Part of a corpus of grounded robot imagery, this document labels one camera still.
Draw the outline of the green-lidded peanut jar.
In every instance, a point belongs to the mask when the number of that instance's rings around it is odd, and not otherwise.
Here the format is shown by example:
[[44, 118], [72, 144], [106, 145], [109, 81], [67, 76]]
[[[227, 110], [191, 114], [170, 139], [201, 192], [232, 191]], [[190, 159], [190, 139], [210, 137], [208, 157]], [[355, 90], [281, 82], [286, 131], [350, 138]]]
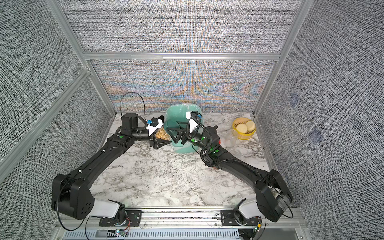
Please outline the green-lidded peanut jar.
[[156, 130], [155, 138], [157, 140], [166, 140], [166, 141], [170, 141], [171, 140], [170, 135], [165, 131], [164, 127], [161, 127], [160, 129]]

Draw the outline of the green jar lid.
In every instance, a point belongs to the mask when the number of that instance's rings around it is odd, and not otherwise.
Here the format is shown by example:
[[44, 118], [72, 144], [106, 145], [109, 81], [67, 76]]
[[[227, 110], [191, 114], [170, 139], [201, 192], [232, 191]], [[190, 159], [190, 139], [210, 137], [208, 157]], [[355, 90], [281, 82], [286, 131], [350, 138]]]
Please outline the green jar lid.
[[167, 120], [164, 124], [164, 129], [171, 127], [171, 128], [176, 128], [177, 127], [177, 121], [175, 120]]

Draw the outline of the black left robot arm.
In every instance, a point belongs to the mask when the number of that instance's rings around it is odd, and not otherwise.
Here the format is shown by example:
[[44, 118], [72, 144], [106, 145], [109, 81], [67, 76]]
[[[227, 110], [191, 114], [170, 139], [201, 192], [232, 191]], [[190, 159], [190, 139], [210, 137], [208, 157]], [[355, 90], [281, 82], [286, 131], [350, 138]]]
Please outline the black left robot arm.
[[121, 126], [89, 160], [69, 174], [59, 174], [54, 178], [52, 209], [57, 215], [64, 214], [77, 220], [87, 217], [106, 218], [119, 224], [126, 220], [124, 204], [95, 199], [90, 191], [91, 186], [99, 175], [136, 141], [149, 141], [154, 149], [168, 145], [170, 141], [156, 139], [157, 130], [164, 125], [164, 116], [145, 120], [138, 114], [127, 113], [121, 120]]

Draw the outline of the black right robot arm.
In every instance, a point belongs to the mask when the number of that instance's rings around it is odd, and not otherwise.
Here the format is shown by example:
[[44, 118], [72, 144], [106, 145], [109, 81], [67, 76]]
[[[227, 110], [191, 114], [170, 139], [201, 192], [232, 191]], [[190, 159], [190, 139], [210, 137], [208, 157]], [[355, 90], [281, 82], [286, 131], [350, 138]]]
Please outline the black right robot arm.
[[192, 130], [189, 123], [176, 121], [166, 121], [164, 126], [172, 140], [200, 148], [200, 157], [207, 167], [228, 172], [252, 188], [254, 197], [244, 198], [234, 208], [236, 221], [243, 225], [253, 217], [265, 217], [276, 223], [293, 201], [283, 177], [276, 170], [258, 169], [236, 158], [221, 146], [217, 128], [199, 123]]

